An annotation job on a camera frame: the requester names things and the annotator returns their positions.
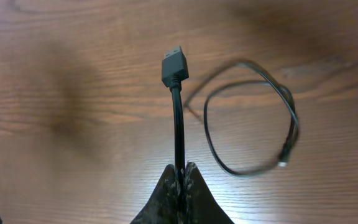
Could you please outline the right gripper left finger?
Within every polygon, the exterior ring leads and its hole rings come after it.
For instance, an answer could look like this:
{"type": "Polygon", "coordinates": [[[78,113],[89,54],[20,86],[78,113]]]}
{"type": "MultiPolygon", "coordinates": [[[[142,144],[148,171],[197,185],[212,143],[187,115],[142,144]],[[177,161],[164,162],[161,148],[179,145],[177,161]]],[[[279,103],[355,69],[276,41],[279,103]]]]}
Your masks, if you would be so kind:
{"type": "Polygon", "coordinates": [[[149,200],[131,224],[178,223],[178,181],[175,167],[165,167],[149,200]]]}

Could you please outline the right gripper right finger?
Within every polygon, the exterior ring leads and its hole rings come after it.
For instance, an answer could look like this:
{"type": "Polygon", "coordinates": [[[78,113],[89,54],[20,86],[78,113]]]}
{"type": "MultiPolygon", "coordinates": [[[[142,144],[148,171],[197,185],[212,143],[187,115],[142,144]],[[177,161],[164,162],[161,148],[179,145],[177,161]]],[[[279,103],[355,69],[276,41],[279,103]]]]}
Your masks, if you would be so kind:
{"type": "Polygon", "coordinates": [[[185,169],[184,182],[185,223],[234,224],[215,201],[198,166],[189,162],[185,169]]]}

